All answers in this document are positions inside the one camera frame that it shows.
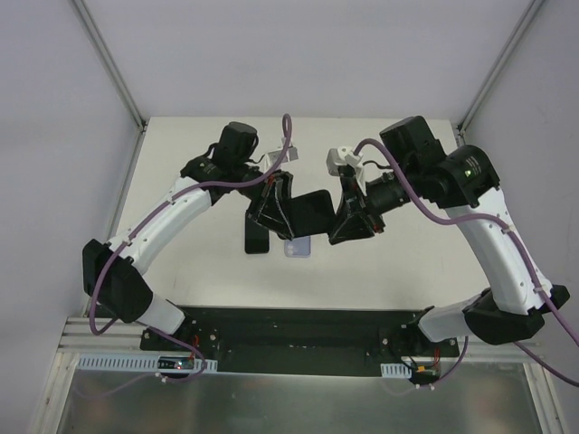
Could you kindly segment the black smartphone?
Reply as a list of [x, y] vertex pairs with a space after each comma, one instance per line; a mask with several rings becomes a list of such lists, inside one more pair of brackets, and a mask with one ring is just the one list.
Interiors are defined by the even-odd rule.
[[244, 251], [248, 255], [270, 252], [270, 231], [249, 218], [244, 225]]

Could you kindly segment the lilac phone case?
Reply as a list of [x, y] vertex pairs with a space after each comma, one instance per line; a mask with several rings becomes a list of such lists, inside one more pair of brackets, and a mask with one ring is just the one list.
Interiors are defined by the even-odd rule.
[[311, 255], [311, 237], [304, 236], [284, 241], [284, 254], [287, 258], [305, 259]]

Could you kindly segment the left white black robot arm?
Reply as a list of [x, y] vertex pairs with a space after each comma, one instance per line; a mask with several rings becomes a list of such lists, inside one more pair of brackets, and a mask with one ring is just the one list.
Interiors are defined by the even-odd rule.
[[89, 241], [82, 250], [82, 279], [90, 297], [89, 324], [94, 335], [107, 327], [96, 324], [96, 308], [103, 306], [114, 321], [141, 323], [174, 335], [185, 313], [157, 295], [144, 280], [160, 251], [192, 220], [207, 212], [224, 195], [236, 191], [257, 202], [274, 185], [280, 166], [292, 147], [292, 119], [281, 121], [280, 154], [266, 172], [249, 161], [258, 145], [257, 130], [232, 121], [207, 152], [190, 160], [174, 184], [137, 223], [106, 242]]

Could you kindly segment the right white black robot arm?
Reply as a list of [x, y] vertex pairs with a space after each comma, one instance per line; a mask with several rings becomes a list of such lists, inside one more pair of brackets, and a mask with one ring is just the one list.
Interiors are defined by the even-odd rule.
[[405, 118], [359, 146], [332, 148], [327, 170], [342, 186], [331, 244], [371, 238], [383, 214], [414, 203], [431, 221], [458, 226], [489, 287], [446, 307], [427, 307], [391, 338], [404, 354], [459, 336], [492, 345], [532, 338], [570, 297], [531, 258], [488, 156], [476, 146], [446, 153], [421, 116]]

